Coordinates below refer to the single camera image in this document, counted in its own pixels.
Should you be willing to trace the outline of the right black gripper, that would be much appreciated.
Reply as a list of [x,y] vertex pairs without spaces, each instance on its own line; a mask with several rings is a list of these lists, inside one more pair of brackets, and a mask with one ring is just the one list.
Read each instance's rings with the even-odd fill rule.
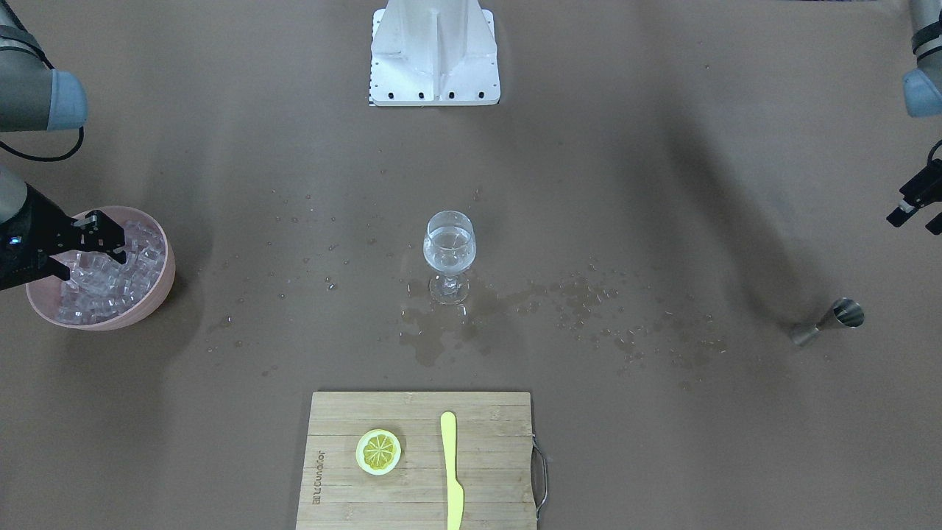
[[26,185],[26,200],[20,211],[1,228],[1,289],[26,285],[54,276],[71,279],[71,270],[55,255],[89,247],[118,247],[109,258],[127,262],[124,228],[101,209],[70,217],[51,200]]

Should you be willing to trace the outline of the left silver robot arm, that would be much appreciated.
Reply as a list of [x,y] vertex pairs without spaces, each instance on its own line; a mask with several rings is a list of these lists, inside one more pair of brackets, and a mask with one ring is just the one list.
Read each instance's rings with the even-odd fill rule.
[[904,103],[914,118],[941,112],[941,2],[910,1],[915,69],[904,75]]

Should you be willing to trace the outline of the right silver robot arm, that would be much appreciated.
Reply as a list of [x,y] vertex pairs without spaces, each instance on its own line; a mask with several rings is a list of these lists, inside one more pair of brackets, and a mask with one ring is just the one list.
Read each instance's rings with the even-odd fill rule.
[[[43,48],[13,14],[2,7],[2,131],[77,130],[77,144],[57,160],[71,157],[84,141],[88,102],[82,83],[70,71],[54,68]],[[54,276],[71,277],[56,261],[62,252],[100,252],[124,264],[124,228],[101,209],[71,217],[13,172],[2,170],[3,289]]]

